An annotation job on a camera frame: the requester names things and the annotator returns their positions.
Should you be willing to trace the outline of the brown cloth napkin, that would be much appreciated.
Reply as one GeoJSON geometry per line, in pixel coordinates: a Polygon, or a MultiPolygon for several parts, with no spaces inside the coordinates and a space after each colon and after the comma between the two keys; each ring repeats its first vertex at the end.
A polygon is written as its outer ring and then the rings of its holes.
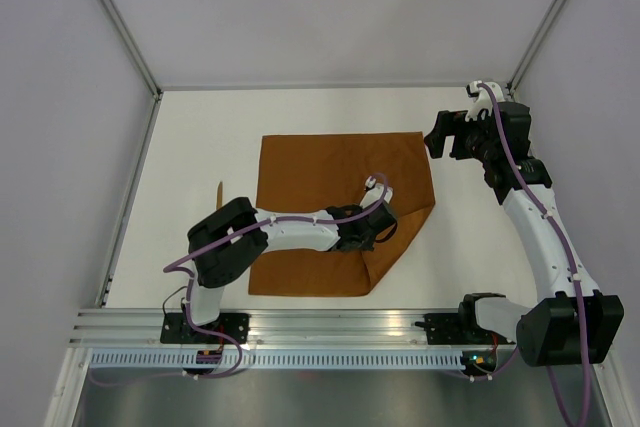
{"type": "Polygon", "coordinates": [[[386,176],[398,227],[365,252],[265,253],[251,266],[251,295],[356,297],[369,294],[406,252],[435,207],[431,170],[419,132],[272,135],[262,140],[256,204],[306,213],[357,204],[366,179],[386,176]]]}

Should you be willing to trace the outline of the knife with dark handle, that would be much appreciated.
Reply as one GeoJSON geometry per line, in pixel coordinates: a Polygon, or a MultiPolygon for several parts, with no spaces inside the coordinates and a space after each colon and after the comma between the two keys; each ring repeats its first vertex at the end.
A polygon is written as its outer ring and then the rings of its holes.
{"type": "Polygon", "coordinates": [[[220,181],[216,188],[216,210],[220,209],[223,205],[223,182],[220,181]]]}

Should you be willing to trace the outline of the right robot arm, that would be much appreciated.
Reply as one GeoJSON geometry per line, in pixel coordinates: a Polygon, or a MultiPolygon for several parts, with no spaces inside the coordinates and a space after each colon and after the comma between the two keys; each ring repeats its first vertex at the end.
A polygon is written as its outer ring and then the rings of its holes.
{"type": "Polygon", "coordinates": [[[605,295],[568,240],[551,177],[530,152],[530,110],[502,102],[498,116],[482,109],[469,120],[463,111],[441,111],[424,138],[432,158],[444,154],[476,159],[487,185],[513,223],[536,285],[537,303],[528,308],[503,294],[465,295],[459,305],[459,335],[478,342],[494,332],[516,343],[532,367],[602,363],[624,316],[621,300],[605,295]]]}

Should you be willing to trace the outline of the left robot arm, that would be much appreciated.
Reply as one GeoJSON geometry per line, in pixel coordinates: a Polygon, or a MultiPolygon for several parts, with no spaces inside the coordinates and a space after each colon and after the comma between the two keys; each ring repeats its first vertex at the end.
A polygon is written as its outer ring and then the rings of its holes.
{"type": "Polygon", "coordinates": [[[246,197],[233,199],[187,232],[187,259],[194,263],[194,280],[183,330],[195,342],[212,340],[218,331],[224,288],[263,254],[371,251],[392,237],[397,225],[386,200],[311,213],[276,213],[253,207],[246,197]]]}

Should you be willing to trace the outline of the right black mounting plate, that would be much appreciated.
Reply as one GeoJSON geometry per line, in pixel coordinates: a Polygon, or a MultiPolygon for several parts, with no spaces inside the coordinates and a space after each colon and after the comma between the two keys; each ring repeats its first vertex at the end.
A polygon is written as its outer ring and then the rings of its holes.
{"type": "Polygon", "coordinates": [[[454,313],[428,313],[413,325],[424,332],[430,346],[468,345],[459,316],[454,313]]]}

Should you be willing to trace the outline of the black mounting plate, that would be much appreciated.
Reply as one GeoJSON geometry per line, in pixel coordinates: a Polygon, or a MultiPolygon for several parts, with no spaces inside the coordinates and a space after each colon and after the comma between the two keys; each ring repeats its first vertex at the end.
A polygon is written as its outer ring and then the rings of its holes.
{"type": "Polygon", "coordinates": [[[212,323],[194,329],[185,313],[164,315],[160,335],[161,344],[228,344],[235,341],[243,344],[249,333],[250,316],[246,313],[223,312],[212,323]]]}
{"type": "Polygon", "coordinates": [[[424,332],[430,346],[468,345],[459,316],[454,313],[428,313],[413,325],[424,332]]]}

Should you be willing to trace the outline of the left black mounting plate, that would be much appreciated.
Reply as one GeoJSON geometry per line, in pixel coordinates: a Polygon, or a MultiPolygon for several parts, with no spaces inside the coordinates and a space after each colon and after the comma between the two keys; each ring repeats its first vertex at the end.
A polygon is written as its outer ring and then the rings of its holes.
{"type": "Polygon", "coordinates": [[[160,335],[161,344],[228,344],[235,341],[243,344],[249,333],[250,316],[246,313],[223,312],[212,323],[194,329],[185,313],[164,315],[160,335]]]}

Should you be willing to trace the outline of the right aluminium frame post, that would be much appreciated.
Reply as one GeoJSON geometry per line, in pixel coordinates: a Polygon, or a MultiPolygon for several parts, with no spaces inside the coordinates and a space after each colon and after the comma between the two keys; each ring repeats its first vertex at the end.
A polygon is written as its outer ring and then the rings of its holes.
{"type": "Polygon", "coordinates": [[[552,0],[546,9],[542,20],[538,24],[533,37],[527,44],[527,47],[515,70],[506,82],[506,88],[510,96],[514,96],[517,92],[518,87],[523,82],[554,25],[559,20],[565,7],[568,5],[568,2],[569,0],[552,0]]]}

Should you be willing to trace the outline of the aluminium frame post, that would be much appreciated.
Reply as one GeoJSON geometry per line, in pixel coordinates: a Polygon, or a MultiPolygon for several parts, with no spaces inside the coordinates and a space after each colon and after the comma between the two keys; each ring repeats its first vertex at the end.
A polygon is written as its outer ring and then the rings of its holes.
{"type": "Polygon", "coordinates": [[[104,11],[109,24],[114,28],[115,33],[136,72],[140,76],[147,90],[154,100],[158,100],[162,95],[162,89],[156,81],[151,69],[148,66],[137,42],[135,41],[124,17],[118,9],[114,0],[97,0],[104,11]]]}
{"type": "Polygon", "coordinates": [[[568,5],[568,2],[569,0],[552,0],[546,9],[542,20],[538,24],[533,37],[527,44],[527,47],[515,70],[506,82],[506,88],[510,96],[514,96],[517,92],[518,87],[523,82],[554,25],[559,20],[565,7],[568,5]]]}

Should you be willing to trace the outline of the left aluminium frame post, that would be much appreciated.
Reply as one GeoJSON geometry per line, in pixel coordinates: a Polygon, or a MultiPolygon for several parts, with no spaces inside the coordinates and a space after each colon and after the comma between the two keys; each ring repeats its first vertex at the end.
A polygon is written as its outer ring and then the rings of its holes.
{"type": "Polygon", "coordinates": [[[109,24],[114,28],[115,33],[136,72],[140,76],[147,90],[154,100],[158,100],[162,95],[162,89],[156,81],[151,69],[148,66],[137,42],[135,41],[124,17],[118,9],[114,0],[97,0],[104,11],[109,24]]]}

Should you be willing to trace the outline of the aluminium front rail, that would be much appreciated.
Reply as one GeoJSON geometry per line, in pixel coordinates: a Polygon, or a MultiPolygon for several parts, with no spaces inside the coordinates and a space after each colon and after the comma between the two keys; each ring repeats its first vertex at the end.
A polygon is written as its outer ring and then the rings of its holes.
{"type": "MultiPolygon", "coordinates": [[[[413,323],[435,310],[227,310],[250,316],[245,344],[257,348],[421,348],[425,334],[413,323]]],[[[73,347],[142,347],[160,345],[165,313],[159,309],[85,309],[77,314],[68,334],[73,347]]],[[[490,347],[493,336],[466,334],[468,345],[490,347]]]]}

